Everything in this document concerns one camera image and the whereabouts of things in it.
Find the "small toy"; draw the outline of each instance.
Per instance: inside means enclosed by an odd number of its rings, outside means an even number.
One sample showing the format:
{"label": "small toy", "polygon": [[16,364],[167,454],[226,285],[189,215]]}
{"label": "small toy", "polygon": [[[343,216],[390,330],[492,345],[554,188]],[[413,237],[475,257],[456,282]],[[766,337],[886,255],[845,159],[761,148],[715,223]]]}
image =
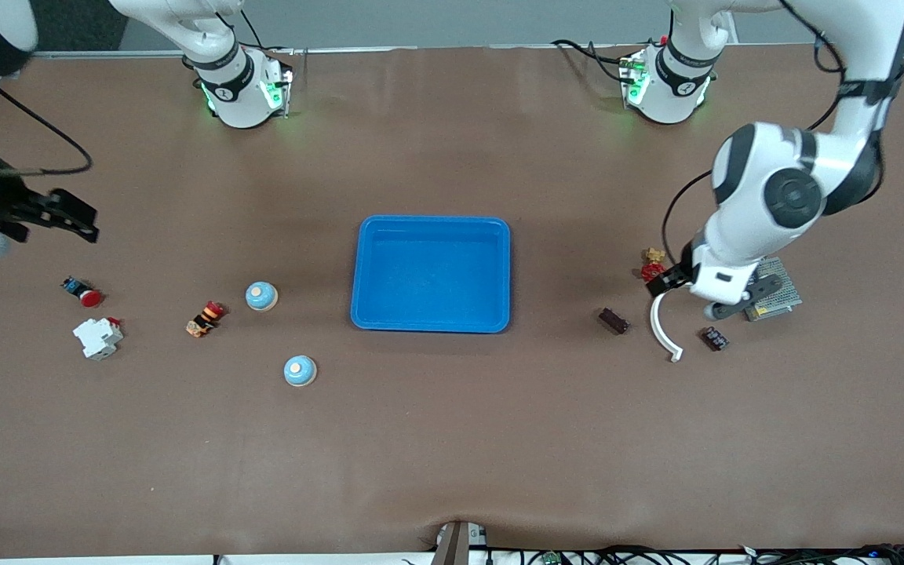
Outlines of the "small toy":
{"label": "small toy", "polygon": [[727,337],[721,332],[718,332],[717,328],[714,328],[714,326],[701,330],[700,339],[714,351],[723,351],[731,344],[731,342],[727,340]]}
{"label": "small toy", "polygon": [[648,247],[643,250],[643,267],[641,268],[641,279],[649,283],[655,276],[665,272],[665,251],[656,250],[654,247]]}
{"label": "small toy", "polygon": [[65,279],[65,282],[61,283],[61,287],[62,289],[65,289],[66,293],[71,294],[73,297],[77,297],[78,301],[87,308],[93,308],[94,305],[100,304],[104,299],[103,293],[99,290],[95,290],[88,283],[76,279],[74,276],[69,275],[68,279]]}
{"label": "small toy", "polygon": [[277,304],[277,289],[269,282],[255,282],[246,289],[246,305],[258,312],[266,312]]}
{"label": "small toy", "polygon": [[661,347],[672,354],[672,363],[678,363],[679,359],[682,359],[682,348],[677,346],[677,344],[668,337],[665,330],[661,328],[661,319],[658,317],[658,312],[661,310],[661,300],[664,299],[665,294],[667,293],[658,294],[651,303],[651,330],[654,332],[654,337],[658,340],[658,343],[661,344]]}
{"label": "small toy", "polygon": [[218,324],[216,322],[223,315],[225,315],[225,308],[222,308],[221,304],[209,301],[201,314],[195,315],[194,319],[187,322],[187,333],[194,337],[204,337],[208,330],[217,328]]}
{"label": "small toy", "polygon": [[121,333],[121,321],[116,318],[87,319],[72,333],[82,342],[82,354],[93,361],[114,354],[118,350],[115,344],[125,336]]}
{"label": "small toy", "polygon": [[796,307],[796,305],[801,303],[800,295],[797,293],[797,290],[794,289],[793,281],[790,280],[790,277],[786,274],[786,269],[783,268],[783,263],[779,260],[779,257],[767,257],[760,261],[760,265],[756,268],[756,272],[754,272],[751,279],[749,279],[749,285],[754,283],[757,279],[768,275],[779,276],[779,282],[781,282],[782,288],[776,290],[775,293],[769,294],[768,297],[756,301],[755,305],[751,305],[751,307],[745,309],[745,317],[749,318],[750,322],[756,322],[758,319],[772,318],[775,317],[775,315],[792,312],[793,307]]}
{"label": "small toy", "polygon": [[630,329],[630,323],[618,317],[616,312],[609,310],[609,308],[602,308],[602,311],[599,312],[599,319],[602,319],[606,326],[609,326],[609,329],[613,330],[613,333],[617,336],[627,333],[627,330]]}
{"label": "small toy", "polygon": [[316,364],[304,355],[292,357],[284,364],[284,380],[291,386],[305,386],[316,378]]}

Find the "brown tabletop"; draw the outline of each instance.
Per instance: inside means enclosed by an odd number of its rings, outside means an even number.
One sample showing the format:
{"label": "brown tabletop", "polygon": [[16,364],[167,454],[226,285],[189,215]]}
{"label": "brown tabletop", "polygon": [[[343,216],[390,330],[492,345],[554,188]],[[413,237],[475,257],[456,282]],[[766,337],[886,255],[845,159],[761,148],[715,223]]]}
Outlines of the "brown tabletop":
{"label": "brown tabletop", "polygon": [[[292,117],[252,131],[212,119],[178,60],[37,60],[4,82],[97,159],[29,185],[92,203],[101,233],[36,228],[0,261],[0,557],[416,550],[450,519],[539,548],[904,542],[904,86],[880,194],[779,255],[804,304],[720,323],[711,353],[704,304],[674,293],[672,364],[631,271],[729,133],[821,114],[835,79],[811,47],[729,48],[677,126],[555,50],[293,62]],[[78,158],[1,99],[0,156]],[[713,208],[693,190],[673,245]],[[378,213],[505,219],[507,330],[356,329]],[[80,307],[66,275],[107,300]],[[281,292],[263,314],[243,301],[258,279]],[[231,312],[193,339],[208,300]],[[125,340],[86,360],[71,330],[105,315]],[[281,378],[296,354],[319,363],[308,388]]]}

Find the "light blue ball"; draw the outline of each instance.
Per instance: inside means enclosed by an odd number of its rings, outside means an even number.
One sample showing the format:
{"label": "light blue ball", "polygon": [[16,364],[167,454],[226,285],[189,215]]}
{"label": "light blue ball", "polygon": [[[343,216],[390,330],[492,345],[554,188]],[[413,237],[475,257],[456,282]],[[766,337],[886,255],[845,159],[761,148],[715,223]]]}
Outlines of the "light blue ball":
{"label": "light blue ball", "polygon": [[269,282],[252,283],[246,289],[246,305],[258,312],[266,312],[277,304],[277,289]]}
{"label": "light blue ball", "polygon": [[305,386],[316,378],[316,364],[304,355],[292,357],[284,364],[284,380],[291,386]]}

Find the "blue plastic tray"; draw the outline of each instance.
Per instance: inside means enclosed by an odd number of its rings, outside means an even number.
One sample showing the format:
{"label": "blue plastic tray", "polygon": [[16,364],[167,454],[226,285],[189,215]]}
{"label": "blue plastic tray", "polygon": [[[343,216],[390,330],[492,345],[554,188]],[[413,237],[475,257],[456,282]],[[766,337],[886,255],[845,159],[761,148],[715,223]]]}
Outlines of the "blue plastic tray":
{"label": "blue plastic tray", "polygon": [[492,334],[512,315],[512,233],[498,218],[370,216],[351,320],[366,330]]}

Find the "gray floor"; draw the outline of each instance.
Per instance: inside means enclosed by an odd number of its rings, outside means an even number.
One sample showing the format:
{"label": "gray floor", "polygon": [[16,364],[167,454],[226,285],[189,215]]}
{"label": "gray floor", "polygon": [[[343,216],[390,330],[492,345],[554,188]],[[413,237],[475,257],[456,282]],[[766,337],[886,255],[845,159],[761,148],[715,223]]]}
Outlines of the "gray floor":
{"label": "gray floor", "polygon": [[[107,0],[33,0],[41,48],[107,50],[123,19]],[[72,16],[78,5],[78,17]],[[492,46],[549,43],[566,37],[598,43],[635,43],[668,27],[663,0],[248,0],[247,15],[266,46]],[[253,37],[238,15],[229,18],[241,39]],[[736,14],[742,43],[810,42],[786,12]],[[140,22],[122,30],[122,50],[172,49]]]}

